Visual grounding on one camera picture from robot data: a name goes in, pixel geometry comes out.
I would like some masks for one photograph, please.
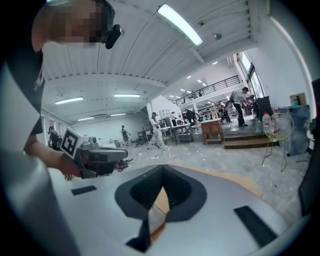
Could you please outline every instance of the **tiled floor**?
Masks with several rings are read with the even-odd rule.
[[[277,209],[288,221],[294,223],[301,217],[298,187],[306,172],[310,156],[303,155],[287,158],[287,167],[280,172],[282,150],[276,146],[264,166],[265,148],[223,149],[220,144],[203,145],[201,142],[175,145],[168,140],[169,148],[162,151],[142,145],[130,148],[128,159],[134,159],[124,172],[148,165],[177,164],[189,168],[203,169],[208,172],[235,173],[254,181],[262,192],[262,199]]]

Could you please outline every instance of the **blue container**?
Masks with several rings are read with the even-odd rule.
[[[287,114],[294,123],[294,130],[289,138],[286,139],[286,153],[290,156],[304,154],[309,147],[307,131],[310,126],[310,108],[309,105],[297,107],[280,107],[279,114]]]

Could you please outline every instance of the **window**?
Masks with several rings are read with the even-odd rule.
[[[246,71],[249,71],[251,62],[249,61],[247,55],[245,53],[242,54],[242,63],[246,69]]]
[[[263,98],[265,96],[264,90],[254,64],[250,62],[243,51],[237,53],[237,62],[245,76],[250,92],[254,94],[256,98]]]

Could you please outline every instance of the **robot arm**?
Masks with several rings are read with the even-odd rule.
[[[95,137],[70,127],[65,131],[61,150],[74,161],[83,179],[111,174],[116,163],[128,157],[125,149],[99,147]]]

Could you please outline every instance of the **hand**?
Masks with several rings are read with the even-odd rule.
[[[55,168],[60,170],[64,175],[81,177],[81,173],[77,169],[75,162],[64,153],[58,156]]]

